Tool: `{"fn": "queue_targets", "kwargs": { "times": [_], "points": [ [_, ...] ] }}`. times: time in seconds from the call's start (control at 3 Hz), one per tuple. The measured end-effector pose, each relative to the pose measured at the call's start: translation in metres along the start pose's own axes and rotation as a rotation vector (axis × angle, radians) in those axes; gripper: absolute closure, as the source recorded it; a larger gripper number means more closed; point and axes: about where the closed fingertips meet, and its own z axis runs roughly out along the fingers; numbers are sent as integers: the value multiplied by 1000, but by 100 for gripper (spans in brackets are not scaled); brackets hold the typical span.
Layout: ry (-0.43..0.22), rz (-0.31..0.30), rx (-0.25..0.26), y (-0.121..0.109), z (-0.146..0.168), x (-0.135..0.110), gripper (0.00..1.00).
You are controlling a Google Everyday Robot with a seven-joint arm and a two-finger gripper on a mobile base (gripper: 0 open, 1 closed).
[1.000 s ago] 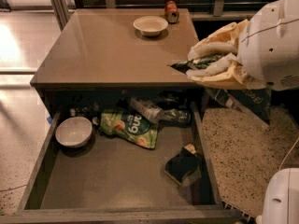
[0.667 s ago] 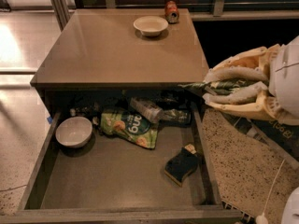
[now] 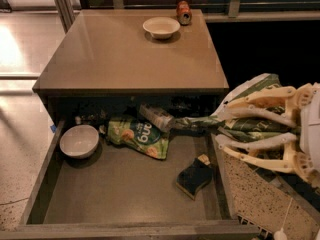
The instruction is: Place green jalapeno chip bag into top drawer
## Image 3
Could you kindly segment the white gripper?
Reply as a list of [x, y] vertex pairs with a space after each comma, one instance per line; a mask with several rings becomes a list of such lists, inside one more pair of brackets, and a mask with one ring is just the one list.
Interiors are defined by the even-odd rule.
[[320, 85], [305, 84], [263, 89], [223, 106], [222, 120], [260, 117], [290, 128], [301, 117], [300, 148], [297, 136], [284, 133], [270, 138], [239, 142], [219, 134], [218, 148], [248, 164], [274, 172], [294, 173], [312, 188], [320, 187]]

